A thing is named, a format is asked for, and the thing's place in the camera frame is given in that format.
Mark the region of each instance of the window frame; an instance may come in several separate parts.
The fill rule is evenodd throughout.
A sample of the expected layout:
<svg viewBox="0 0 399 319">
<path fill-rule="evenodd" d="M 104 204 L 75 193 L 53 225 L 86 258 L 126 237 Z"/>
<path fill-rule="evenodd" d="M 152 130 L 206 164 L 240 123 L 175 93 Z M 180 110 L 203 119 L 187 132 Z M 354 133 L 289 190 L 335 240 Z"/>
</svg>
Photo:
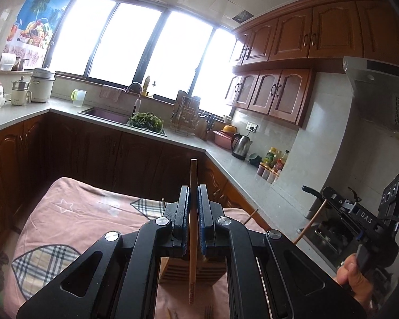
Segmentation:
<svg viewBox="0 0 399 319">
<path fill-rule="evenodd" d="M 55 46 L 56 46 L 56 41 L 55 40 L 57 40 L 59 38 L 59 36 L 61 34 L 62 26 L 64 25 L 66 17 L 68 16 L 69 12 L 71 11 L 72 7 L 74 6 L 75 1 L 76 0 L 71 0 L 70 1 L 68 7 L 66 8 L 66 10 L 65 10 L 65 12 L 64 12 L 64 14 L 63 14 L 63 16 L 62 16 L 62 18 L 60 20 L 60 23 L 59 23 L 58 27 L 56 28 L 56 31 L 55 31 L 52 39 L 51 39 L 50 46 L 47 49 L 47 52 L 46 52 L 46 55 L 45 55 L 45 59 L 43 61 L 43 67 L 49 67 L 50 66 L 50 63 L 51 63 L 51 60 L 52 60 L 52 56 L 53 56 L 53 52 L 54 52 L 54 49 L 55 49 Z M 147 67 L 149 65 L 149 61 L 151 60 L 151 57 L 152 57 L 152 53 L 155 50 L 156 43 L 158 42 L 158 39 L 160 38 L 161 32 L 162 32 L 162 30 L 163 30 L 163 28 L 164 28 L 164 26 L 165 26 L 165 24 L 167 22 L 167 19 L 168 19 L 169 15 L 173 11 L 183 12 L 183 13 L 189 14 L 189 15 L 193 16 L 194 18 L 197 18 L 197 19 L 201 20 L 202 22 L 207 23 L 211 27 L 213 27 L 213 29 L 211 31 L 211 34 L 210 34 L 210 37 L 209 37 L 209 40 L 207 41 L 207 44 L 206 44 L 206 46 L 204 48 L 204 51 L 202 53 L 201 59 L 199 61 L 199 64 L 198 64 L 198 66 L 195 69 L 194 77 L 192 79 L 192 82 L 191 82 L 190 87 L 189 87 L 188 92 L 187 92 L 187 95 L 189 97 L 192 97 L 192 93 L 194 91 L 195 85 L 197 83 L 198 76 L 199 76 L 201 68 L 202 68 L 202 64 L 203 64 L 203 61 L 204 61 L 204 58 L 205 58 L 205 54 L 207 53 L 207 49 L 209 48 L 209 45 L 211 43 L 211 40 L 212 40 L 214 34 L 216 33 L 216 30 L 219 29 L 219 28 L 226 29 L 229 32 L 230 32 L 230 30 L 228 28 L 226 28 L 226 27 L 222 27 L 221 25 L 217 25 L 216 23 L 213 23 L 213 22 L 211 22 L 209 20 L 206 20 L 206 19 L 204 19 L 204 18 L 202 18 L 202 17 L 198 16 L 197 14 L 192 13 L 190 11 L 184 10 L 182 8 L 174 7 L 174 6 L 169 6 L 169 5 L 160 3 L 160 2 L 153 2 L 153 1 L 149 1 L 149 0 L 112 0 L 112 1 L 115 1 L 115 6 L 111 9 L 111 11 L 110 11 L 110 13 L 109 13 L 109 15 L 107 17 L 107 20 L 106 20 L 105 24 L 103 25 L 103 28 L 102 28 L 101 32 L 99 33 L 97 42 L 95 43 L 95 46 L 93 47 L 92 53 L 90 54 L 89 59 L 88 59 L 88 61 L 86 63 L 86 67 L 85 67 L 83 75 L 73 74 L 73 73 L 68 73 L 68 72 L 61 72 L 61 71 L 56 71 L 56 74 L 61 75 L 61 76 L 66 76 L 66 77 L 69 77 L 69 78 L 75 78 L 75 79 L 84 80 L 86 82 L 91 82 L 93 84 L 109 85 L 109 86 L 125 89 L 127 87 L 126 85 L 115 83 L 115 82 L 109 82 L 109 81 L 103 80 L 103 79 L 93 78 L 93 77 L 90 77 L 89 74 L 90 74 L 90 70 L 92 69 L 92 62 L 93 62 L 94 57 L 96 55 L 96 51 L 98 49 L 98 46 L 99 46 L 99 44 L 100 44 L 100 42 L 102 40 L 102 37 L 103 37 L 104 33 L 106 32 L 106 29 L 107 29 L 107 27 L 109 25 L 109 22 L 111 21 L 112 17 L 114 16 L 114 14 L 117 11 L 117 9 L 120 6 L 120 4 L 121 3 L 128 3 L 128 4 L 138 5 L 138 6 L 142 6 L 142 7 L 153 8 L 153 9 L 156 9 L 156 10 L 161 12 L 161 15 L 158 18 L 158 21 L 157 21 L 157 23 L 156 23 L 156 25 L 155 25 L 155 27 L 154 27 L 154 29 L 152 31 L 151 37 L 149 38 L 149 40 L 148 40 L 148 42 L 147 42 L 147 44 L 145 46 L 143 54 L 142 54 L 142 56 L 141 56 L 141 58 L 139 60 L 139 63 L 137 65 L 137 69 L 135 71 L 135 74 L 134 74 L 134 76 L 132 78 L 132 82 L 139 82 L 139 83 L 142 84 L 143 78 L 144 78 L 145 73 L 146 73 L 146 69 L 147 69 Z M 156 100 L 159 100 L 159 101 L 162 101 L 162 102 L 171 103 L 171 104 L 175 103 L 175 100 L 169 99 L 167 97 L 163 97 L 163 96 L 160 96 L 160 95 L 154 95 L 153 99 L 156 99 Z M 233 115 L 234 111 L 235 111 L 235 107 L 232 107 L 231 116 Z M 209 114 L 209 115 L 211 115 L 211 113 L 208 113 L 206 111 L 201 111 L 201 110 L 199 111 L 199 113 L 200 114 Z M 218 116 L 216 114 L 214 114 L 214 115 L 217 117 L 218 121 L 223 121 L 223 117 L 222 116 Z"/>
</svg>

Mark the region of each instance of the fork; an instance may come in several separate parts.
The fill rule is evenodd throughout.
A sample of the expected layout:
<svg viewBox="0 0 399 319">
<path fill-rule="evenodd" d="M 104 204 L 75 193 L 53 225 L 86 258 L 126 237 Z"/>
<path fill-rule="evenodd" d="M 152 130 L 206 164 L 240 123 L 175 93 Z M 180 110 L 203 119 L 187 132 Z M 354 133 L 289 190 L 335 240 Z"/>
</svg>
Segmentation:
<svg viewBox="0 0 399 319">
<path fill-rule="evenodd" d="M 204 319 L 214 319 L 214 308 L 213 308 L 213 305 L 205 307 Z"/>
</svg>

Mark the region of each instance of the poster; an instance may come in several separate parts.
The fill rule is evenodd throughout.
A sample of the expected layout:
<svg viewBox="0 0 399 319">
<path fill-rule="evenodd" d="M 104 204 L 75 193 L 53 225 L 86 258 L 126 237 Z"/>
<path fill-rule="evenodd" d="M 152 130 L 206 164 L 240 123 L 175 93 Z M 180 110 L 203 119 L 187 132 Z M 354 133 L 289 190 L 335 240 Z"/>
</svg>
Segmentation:
<svg viewBox="0 0 399 319">
<path fill-rule="evenodd" d="M 25 58 L 25 68 L 41 67 L 53 33 L 70 1 L 26 0 L 3 52 Z"/>
</svg>

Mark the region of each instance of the power outlet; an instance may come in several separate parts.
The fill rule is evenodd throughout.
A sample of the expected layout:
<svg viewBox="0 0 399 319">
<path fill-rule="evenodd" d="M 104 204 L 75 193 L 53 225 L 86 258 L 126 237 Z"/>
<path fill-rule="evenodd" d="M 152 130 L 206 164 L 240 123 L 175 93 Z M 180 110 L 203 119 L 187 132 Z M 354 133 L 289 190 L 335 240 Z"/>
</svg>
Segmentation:
<svg viewBox="0 0 399 319">
<path fill-rule="evenodd" d="M 251 131 L 251 132 L 256 133 L 257 127 L 258 127 L 257 124 L 254 124 L 254 123 L 252 123 L 252 122 L 248 122 L 248 123 L 247 123 L 247 128 L 246 128 L 246 129 L 247 129 L 248 131 Z"/>
</svg>

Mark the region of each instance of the human hand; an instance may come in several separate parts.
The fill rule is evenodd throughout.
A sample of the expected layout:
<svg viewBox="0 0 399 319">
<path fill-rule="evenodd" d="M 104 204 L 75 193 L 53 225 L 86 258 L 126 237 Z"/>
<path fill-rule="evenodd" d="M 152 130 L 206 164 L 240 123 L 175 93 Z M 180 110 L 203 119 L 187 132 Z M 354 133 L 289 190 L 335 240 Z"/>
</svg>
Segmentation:
<svg viewBox="0 0 399 319">
<path fill-rule="evenodd" d="M 343 266 L 337 270 L 335 281 L 341 286 L 349 284 L 355 293 L 354 298 L 365 310 L 369 310 L 373 285 L 359 272 L 356 255 L 352 254 L 346 258 Z"/>
</svg>

